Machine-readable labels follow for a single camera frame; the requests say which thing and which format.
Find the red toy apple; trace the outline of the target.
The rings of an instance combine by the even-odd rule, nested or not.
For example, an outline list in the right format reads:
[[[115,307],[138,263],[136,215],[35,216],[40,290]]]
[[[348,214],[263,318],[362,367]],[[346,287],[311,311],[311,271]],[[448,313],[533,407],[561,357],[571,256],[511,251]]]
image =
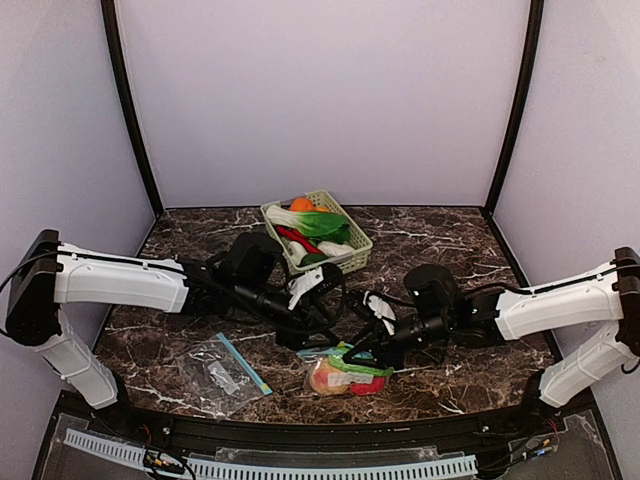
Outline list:
[[[383,391],[387,383],[388,378],[385,376],[358,375],[350,383],[349,391],[356,396],[375,395]]]

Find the clear zip bag blue zipper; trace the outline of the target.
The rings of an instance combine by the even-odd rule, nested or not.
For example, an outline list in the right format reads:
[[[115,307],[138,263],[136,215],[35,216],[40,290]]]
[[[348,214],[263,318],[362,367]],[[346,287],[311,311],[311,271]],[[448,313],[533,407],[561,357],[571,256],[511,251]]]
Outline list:
[[[370,366],[374,358],[368,352],[355,356],[360,364],[347,363],[343,357],[352,348],[351,344],[340,342],[337,346],[308,348],[297,353],[307,368],[306,383],[315,394],[369,396],[385,388],[394,368]]]

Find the yellow peach toy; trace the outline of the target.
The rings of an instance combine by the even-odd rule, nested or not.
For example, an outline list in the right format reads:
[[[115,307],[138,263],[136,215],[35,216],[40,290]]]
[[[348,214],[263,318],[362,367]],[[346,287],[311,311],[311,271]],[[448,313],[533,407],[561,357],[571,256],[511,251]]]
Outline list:
[[[350,386],[346,373],[332,367],[327,357],[319,360],[311,370],[309,384],[321,396],[344,394]]]

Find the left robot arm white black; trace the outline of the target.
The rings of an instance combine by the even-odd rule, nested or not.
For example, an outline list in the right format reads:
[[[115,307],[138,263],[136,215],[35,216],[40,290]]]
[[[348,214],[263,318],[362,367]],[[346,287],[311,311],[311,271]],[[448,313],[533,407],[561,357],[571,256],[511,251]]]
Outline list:
[[[149,308],[194,317],[242,311],[275,328],[290,349],[312,335],[328,335],[339,315],[322,299],[344,287],[333,263],[269,279],[284,252],[261,233],[238,236],[231,248],[205,261],[109,255],[63,243],[44,230],[1,286],[9,291],[2,335],[38,352],[95,410],[128,402],[126,388],[75,333],[61,311],[67,303]]]

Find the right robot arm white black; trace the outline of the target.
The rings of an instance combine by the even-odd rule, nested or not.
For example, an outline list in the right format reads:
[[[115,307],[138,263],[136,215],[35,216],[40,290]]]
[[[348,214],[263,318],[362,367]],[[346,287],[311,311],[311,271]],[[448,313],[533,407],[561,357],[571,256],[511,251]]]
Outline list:
[[[365,327],[349,342],[347,364],[400,369],[406,352],[443,341],[488,348],[530,334],[588,322],[601,328],[560,362],[527,382],[526,412],[556,411],[626,362],[639,357],[639,255],[630,247],[584,274],[529,288],[493,284],[462,290],[442,265],[404,278],[412,317],[397,320],[393,299],[352,291],[350,307]]]

